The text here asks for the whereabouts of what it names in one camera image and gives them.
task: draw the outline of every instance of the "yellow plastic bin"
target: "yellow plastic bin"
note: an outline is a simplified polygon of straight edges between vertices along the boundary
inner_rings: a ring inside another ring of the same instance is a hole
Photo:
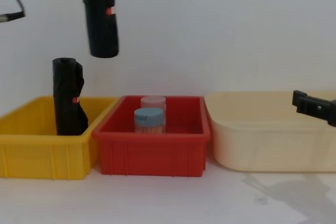
[[[92,130],[118,98],[81,98],[89,127],[57,136],[52,97],[40,97],[0,118],[0,177],[84,179],[98,158]]]
[[[336,92],[308,92],[336,99]],[[296,112],[293,92],[206,95],[215,159],[247,172],[336,172],[336,127]]]

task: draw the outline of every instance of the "white wall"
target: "white wall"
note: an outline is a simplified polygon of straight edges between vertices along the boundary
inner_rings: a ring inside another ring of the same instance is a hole
[[[334,0],[117,0],[114,59],[89,55],[81,0],[23,2],[0,24],[0,113],[51,94],[57,57],[83,65],[84,95],[336,88]]]

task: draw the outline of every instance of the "cylindrical container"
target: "cylindrical container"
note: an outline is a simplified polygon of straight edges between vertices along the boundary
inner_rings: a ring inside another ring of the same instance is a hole
[[[160,96],[149,96],[141,98],[142,108],[159,108],[163,110],[163,132],[166,131],[166,98]]]
[[[141,108],[134,112],[137,133],[163,133],[163,121],[163,110],[159,108]]]

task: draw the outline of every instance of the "small red tag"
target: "small red tag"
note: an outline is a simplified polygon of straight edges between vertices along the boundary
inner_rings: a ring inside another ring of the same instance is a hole
[[[108,15],[108,16],[110,16],[110,15],[113,15],[113,14],[115,14],[115,7],[114,6],[112,6],[112,7],[109,7],[109,8],[107,8],[107,10],[106,10],[106,14]]]
[[[79,97],[74,97],[74,98],[72,99],[72,102],[73,102],[73,103],[79,103]]]

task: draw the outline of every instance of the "plastic bin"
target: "plastic bin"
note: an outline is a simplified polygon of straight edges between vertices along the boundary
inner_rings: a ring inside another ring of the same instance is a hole
[[[248,172],[336,172],[336,127],[296,113],[293,92],[206,95],[215,159]],[[333,100],[336,92],[309,92]]]
[[[93,131],[102,174],[200,177],[210,130],[204,98],[166,97],[166,133],[134,132],[142,96],[120,99]]]
[[[83,179],[98,158],[92,129],[116,98],[81,98],[89,128],[57,136],[54,100],[40,97],[0,118],[0,177]]]

